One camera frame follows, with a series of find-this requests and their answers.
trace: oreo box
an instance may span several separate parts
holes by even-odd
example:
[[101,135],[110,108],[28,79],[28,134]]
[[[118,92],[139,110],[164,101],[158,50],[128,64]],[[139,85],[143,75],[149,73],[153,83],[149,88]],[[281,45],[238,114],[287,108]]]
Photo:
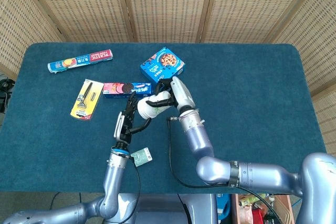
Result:
[[153,83],[182,73],[185,63],[164,47],[140,65],[141,72]]
[[135,91],[139,98],[148,97],[152,94],[152,84],[144,82],[112,82],[104,83],[103,95],[108,98],[127,98]]

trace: packaged tool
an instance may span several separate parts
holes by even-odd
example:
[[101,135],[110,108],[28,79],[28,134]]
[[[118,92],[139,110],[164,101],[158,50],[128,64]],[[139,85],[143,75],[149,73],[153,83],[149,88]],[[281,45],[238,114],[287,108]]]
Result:
[[79,91],[70,115],[83,121],[90,120],[97,106],[103,86],[104,83],[86,79]]
[[112,60],[112,58],[112,51],[111,49],[108,49],[100,52],[93,52],[88,55],[82,55],[70,59],[58,60],[52,63],[48,63],[48,69],[50,73],[57,73],[65,71],[69,68],[76,68],[105,60]]

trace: cookie box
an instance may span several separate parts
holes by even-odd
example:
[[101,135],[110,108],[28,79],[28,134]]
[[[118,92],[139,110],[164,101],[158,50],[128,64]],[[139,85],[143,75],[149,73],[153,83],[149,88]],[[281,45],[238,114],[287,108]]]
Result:
[[164,47],[140,65],[141,72],[153,83],[160,79],[178,76],[185,63],[172,51]]
[[113,82],[104,83],[103,95],[108,98],[127,98],[135,91],[139,98],[148,97],[152,94],[152,84],[144,82]]
[[88,55],[82,55],[70,59],[58,60],[52,63],[48,63],[48,69],[50,73],[57,73],[68,70],[69,68],[76,68],[105,60],[112,60],[112,58],[112,51],[111,49],[108,49],[100,52],[93,52]]

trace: black cable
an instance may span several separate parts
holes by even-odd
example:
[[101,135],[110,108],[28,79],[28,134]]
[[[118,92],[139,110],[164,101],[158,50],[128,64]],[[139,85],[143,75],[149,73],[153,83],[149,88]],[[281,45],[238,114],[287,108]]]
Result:
[[14,84],[15,84],[15,81],[12,79],[9,79],[9,78],[2,79],[0,80],[0,91],[11,93],[9,89],[13,88]]
[[61,192],[58,191],[58,192],[55,193],[55,195],[53,196],[52,201],[51,201],[51,204],[50,204],[50,208],[49,208],[49,210],[52,210],[52,205],[54,204],[54,200],[55,200],[55,198],[57,197],[57,195],[59,195],[60,193],[61,193]]
[[3,93],[6,95],[5,97],[5,101],[3,102],[3,105],[4,105],[4,111],[6,111],[7,107],[8,107],[8,99],[11,97],[10,94],[8,94],[7,92],[4,92],[4,91],[0,91],[0,93]]
[[[171,160],[171,142],[172,142],[172,136],[171,136],[171,127],[170,127],[170,118],[167,118],[167,126],[168,126],[168,135],[169,135],[169,166],[170,166],[170,171],[173,175],[173,177],[183,186],[185,187],[189,187],[189,188],[212,188],[212,187],[218,187],[218,186],[227,186],[227,183],[226,184],[221,184],[221,185],[209,185],[209,186],[193,186],[193,185],[188,185],[186,183],[183,183],[177,176],[176,174],[174,173],[174,170],[173,170],[173,167],[172,167],[172,160]],[[244,190],[250,194],[253,194],[254,196],[256,196],[262,203],[264,203],[268,209],[274,214],[274,216],[279,220],[280,223],[283,223],[280,219],[280,217],[278,216],[278,214],[274,211],[274,209],[271,208],[271,206],[269,205],[269,203],[267,203],[263,198],[261,198],[257,193],[249,190],[249,189],[246,189],[246,188],[243,188],[243,187],[240,187],[240,186],[237,186],[236,188],[238,189],[241,189],[241,190]]]
[[[138,189],[138,195],[136,197],[136,201],[135,201],[135,205],[134,205],[134,208],[131,212],[131,214],[126,218],[124,219],[122,222],[120,222],[119,224],[124,224],[126,221],[128,221],[134,214],[135,210],[136,210],[136,206],[138,205],[138,202],[139,202],[139,198],[140,198],[140,192],[141,192],[141,183],[140,183],[140,175],[139,175],[139,171],[138,171],[138,168],[137,166],[135,165],[135,161],[134,161],[134,158],[133,157],[130,157],[130,160],[132,161],[133,165],[134,165],[134,168],[135,168],[135,171],[137,172],[137,176],[138,176],[138,182],[139,182],[139,189]],[[109,223],[108,221],[105,221],[103,219],[103,221],[101,222],[101,224],[104,224],[105,222]]]
[[282,220],[280,219],[280,217],[278,216],[278,214],[277,214],[277,213],[274,211],[274,209],[270,206],[270,204],[267,203],[267,201],[265,201],[260,195],[258,195],[258,194],[255,193],[254,191],[251,191],[251,190],[249,190],[249,189],[247,189],[247,188],[244,188],[244,187],[237,186],[236,188],[241,189],[241,190],[244,190],[244,191],[246,191],[246,192],[248,192],[248,193],[253,194],[254,196],[256,196],[262,203],[264,203],[264,204],[267,206],[267,208],[274,214],[274,216],[278,219],[278,221],[279,221],[280,223],[283,223]]
[[168,126],[168,135],[169,135],[169,166],[170,166],[170,171],[173,175],[173,177],[175,178],[175,180],[177,182],[179,182],[182,186],[188,187],[188,188],[213,188],[213,187],[221,187],[221,186],[227,186],[227,183],[225,184],[220,184],[220,185],[208,185],[208,186],[195,186],[195,185],[189,185],[186,184],[184,182],[182,182],[177,175],[174,172],[173,166],[172,166],[172,157],[171,157],[171,153],[172,153],[172,135],[171,135],[171,129],[170,129],[170,119],[167,118],[167,126]]
[[191,221],[191,216],[190,216],[190,212],[189,212],[189,209],[188,209],[187,205],[185,203],[183,203],[183,201],[182,201],[182,199],[181,199],[181,197],[180,197],[179,194],[177,194],[177,196],[180,199],[180,202],[181,202],[181,204],[183,206],[183,209],[185,211],[185,215],[187,215],[188,224],[193,224],[192,221]]

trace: small green packet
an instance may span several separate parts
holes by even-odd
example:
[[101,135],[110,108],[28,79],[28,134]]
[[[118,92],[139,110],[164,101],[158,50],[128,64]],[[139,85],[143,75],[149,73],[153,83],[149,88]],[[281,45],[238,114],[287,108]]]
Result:
[[131,156],[134,158],[136,167],[139,167],[140,165],[148,163],[149,161],[153,159],[147,147],[137,152],[132,153]]

